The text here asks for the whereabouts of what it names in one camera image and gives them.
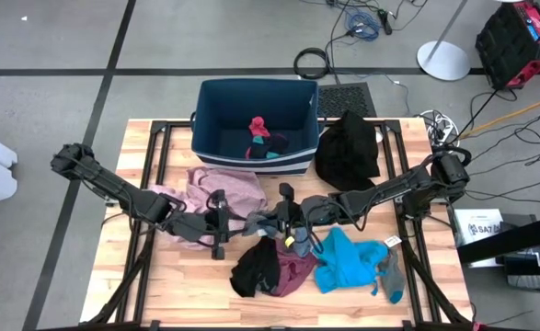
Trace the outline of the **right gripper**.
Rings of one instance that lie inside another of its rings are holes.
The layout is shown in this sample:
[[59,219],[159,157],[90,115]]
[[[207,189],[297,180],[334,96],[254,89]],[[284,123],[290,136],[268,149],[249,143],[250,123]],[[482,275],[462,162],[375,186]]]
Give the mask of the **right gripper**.
[[276,205],[277,212],[266,212],[264,214],[264,218],[268,221],[264,222],[263,228],[265,230],[280,231],[284,239],[294,239],[294,230],[304,228],[306,230],[304,239],[310,240],[312,231],[307,224],[300,205],[294,201],[293,187],[288,183],[281,183],[279,185],[279,194],[281,201]]

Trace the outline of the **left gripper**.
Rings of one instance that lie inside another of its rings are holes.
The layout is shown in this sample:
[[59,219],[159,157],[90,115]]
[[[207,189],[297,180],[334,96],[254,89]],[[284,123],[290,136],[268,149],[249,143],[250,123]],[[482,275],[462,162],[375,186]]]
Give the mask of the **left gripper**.
[[205,213],[185,212],[179,204],[166,217],[166,231],[170,234],[211,249],[213,260],[224,260],[222,244],[236,235],[247,235],[246,221],[229,221],[228,202],[223,189],[215,190],[206,200]]

